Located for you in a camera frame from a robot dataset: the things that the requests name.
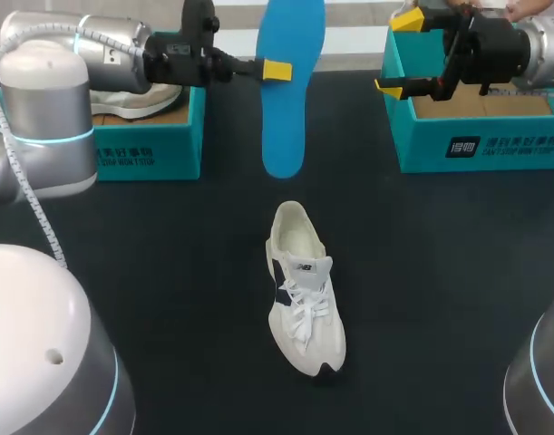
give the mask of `white shoelace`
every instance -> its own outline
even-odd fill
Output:
[[[300,317],[291,326],[288,336],[299,340],[307,347],[313,332],[313,319],[329,314],[329,294],[326,290],[326,283],[323,284],[321,290],[316,292],[299,287],[295,281],[287,279],[279,288],[286,290],[291,300],[297,305],[293,316]]]

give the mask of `blue insole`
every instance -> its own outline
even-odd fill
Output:
[[[269,0],[257,57],[293,64],[291,82],[267,82],[261,88],[262,160],[273,177],[293,177],[303,166],[306,87],[324,40],[324,0]]]

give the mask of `cardboard box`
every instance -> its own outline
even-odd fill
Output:
[[[442,31],[389,30],[382,77],[435,77],[443,65]],[[554,169],[554,99],[478,90],[461,84],[450,101],[384,96],[402,172]]]
[[[190,100],[147,120],[96,115],[99,181],[198,179],[206,91],[190,89]]]

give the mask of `black mat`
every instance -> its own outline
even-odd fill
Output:
[[[45,203],[135,385],[139,435],[504,434],[506,367],[554,296],[554,171],[400,174],[371,72],[318,74],[302,173],[261,163],[255,84],[209,93],[203,176]],[[301,201],[333,256],[345,374],[273,343],[264,244]],[[25,204],[0,243],[48,252]]]

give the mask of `teal shoe box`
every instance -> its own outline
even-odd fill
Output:
[[[206,90],[190,88],[185,123],[96,125],[99,181],[198,179]]]
[[[389,30],[382,77],[435,77],[443,66],[442,31]],[[418,118],[412,99],[384,99],[402,172],[554,169],[554,99],[547,116],[440,119]]]

